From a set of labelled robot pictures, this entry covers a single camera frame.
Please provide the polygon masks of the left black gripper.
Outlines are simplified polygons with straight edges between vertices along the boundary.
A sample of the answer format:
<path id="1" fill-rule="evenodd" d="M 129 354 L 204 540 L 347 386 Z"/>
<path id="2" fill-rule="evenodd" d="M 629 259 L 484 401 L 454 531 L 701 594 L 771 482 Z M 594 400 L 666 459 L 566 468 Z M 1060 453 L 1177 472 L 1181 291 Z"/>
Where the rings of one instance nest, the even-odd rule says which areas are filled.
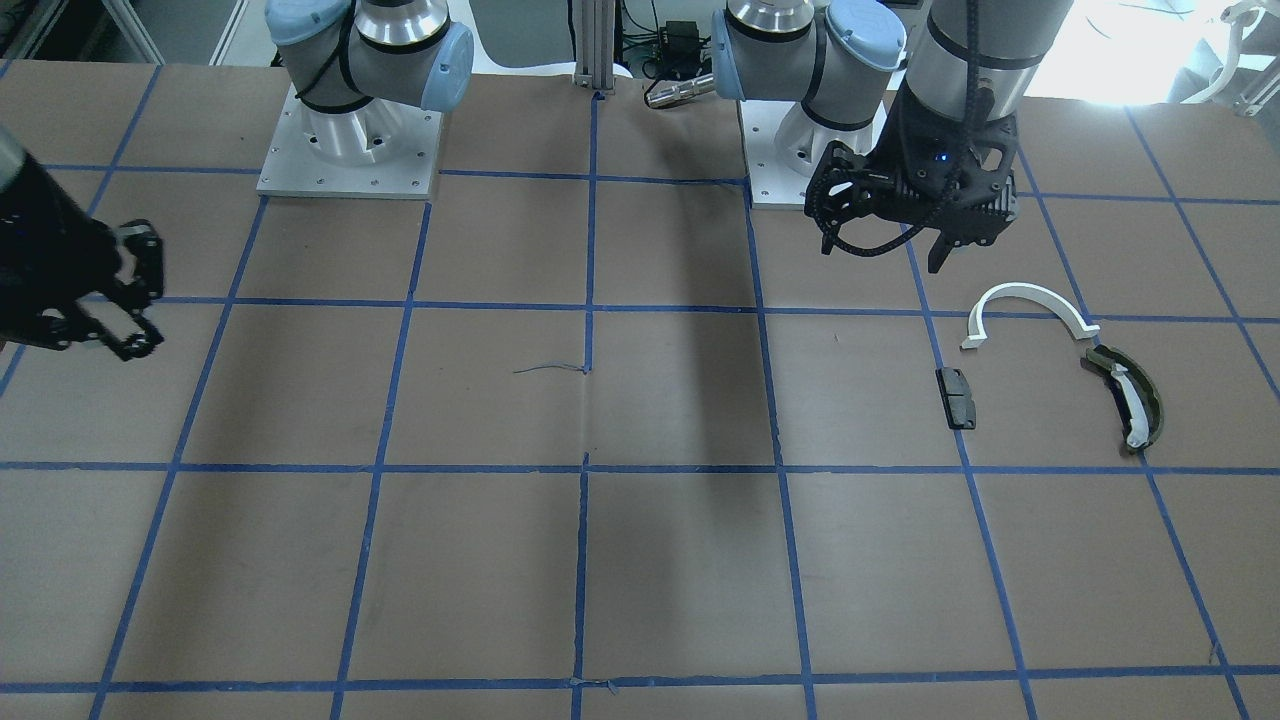
<path id="1" fill-rule="evenodd" d="M 820 251 L 881 256 L 923 229 L 936 229 L 927 270 L 938 274 L 954 249 L 992 245 L 1019 217 L 1012 173 L 1016 117 L 991 120 L 995 100 L 989 83 L 980 81 L 965 101 L 965 117 L 952 120 L 904 90 L 869 154 L 859 155 L 831 141 L 815 165 L 804 204 L 805 215 L 820 231 Z M 847 222 L 869 215 L 908 229 L 869 249 L 841 240 Z"/>

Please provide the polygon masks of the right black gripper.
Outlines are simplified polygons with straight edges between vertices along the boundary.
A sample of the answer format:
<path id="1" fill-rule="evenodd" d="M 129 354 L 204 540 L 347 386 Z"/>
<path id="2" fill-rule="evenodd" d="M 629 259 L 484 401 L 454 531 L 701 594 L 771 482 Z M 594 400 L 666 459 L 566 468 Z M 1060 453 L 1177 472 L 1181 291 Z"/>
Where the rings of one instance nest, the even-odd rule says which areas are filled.
<path id="1" fill-rule="evenodd" d="M 165 341 L 145 315 L 165 291 L 164 242 L 148 220 L 114 232 L 86 214 L 36 160 L 3 183 L 1 332 L 5 341 L 64 350 L 97 342 L 122 361 L 151 355 Z M 136 327 L 118 334 L 79 299 L 109 287 L 123 265 L 116 240 L 134 259 L 122 306 Z"/>

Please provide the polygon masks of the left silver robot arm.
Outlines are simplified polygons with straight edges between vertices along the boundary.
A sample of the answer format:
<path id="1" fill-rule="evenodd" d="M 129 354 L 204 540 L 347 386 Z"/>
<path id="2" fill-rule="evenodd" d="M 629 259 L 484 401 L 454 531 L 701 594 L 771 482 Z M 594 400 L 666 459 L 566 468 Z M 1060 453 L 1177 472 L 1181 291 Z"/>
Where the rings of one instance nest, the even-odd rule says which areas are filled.
<path id="1" fill-rule="evenodd" d="M 1018 109 L 1069 1 L 933 1 L 915 45 L 879 1 L 728 1 L 716 91 L 791 102 L 820 250 L 878 258 L 937 232 L 929 272 L 1018 218 Z"/>

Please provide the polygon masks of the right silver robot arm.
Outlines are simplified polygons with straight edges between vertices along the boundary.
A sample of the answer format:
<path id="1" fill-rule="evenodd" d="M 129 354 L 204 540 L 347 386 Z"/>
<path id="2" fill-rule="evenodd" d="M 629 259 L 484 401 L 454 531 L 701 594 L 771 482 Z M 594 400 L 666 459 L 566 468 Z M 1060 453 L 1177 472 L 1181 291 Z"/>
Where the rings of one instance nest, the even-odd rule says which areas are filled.
<path id="1" fill-rule="evenodd" d="M 265 22 L 291 77 L 265 156 L 269 197 L 425 199 L 443 118 L 462 100 L 475 37 L 445 1 L 270 1 Z M 165 292 L 150 222 L 92 218 L 3 135 L 3 340 L 63 351 L 99 342 L 128 361 L 163 334 Z"/>

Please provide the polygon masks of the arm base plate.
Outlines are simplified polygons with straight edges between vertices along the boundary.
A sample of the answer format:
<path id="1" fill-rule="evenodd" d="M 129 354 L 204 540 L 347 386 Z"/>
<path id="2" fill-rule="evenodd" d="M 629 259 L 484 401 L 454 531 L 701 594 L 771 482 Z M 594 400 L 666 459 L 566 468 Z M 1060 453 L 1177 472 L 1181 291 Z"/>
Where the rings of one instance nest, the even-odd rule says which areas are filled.
<path id="1" fill-rule="evenodd" d="M 870 124 L 851 132 L 815 123 L 799 102 L 741 101 L 739 115 L 751 204 L 765 210 L 801 210 L 826 146 L 837 140 L 867 155 L 884 128 L 887 108 L 879 102 Z"/>
<path id="2" fill-rule="evenodd" d="M 256 190 L 269 197 L 428 201 L 448 118 L 381 99 L 325 114 L 289 87 Z"/>

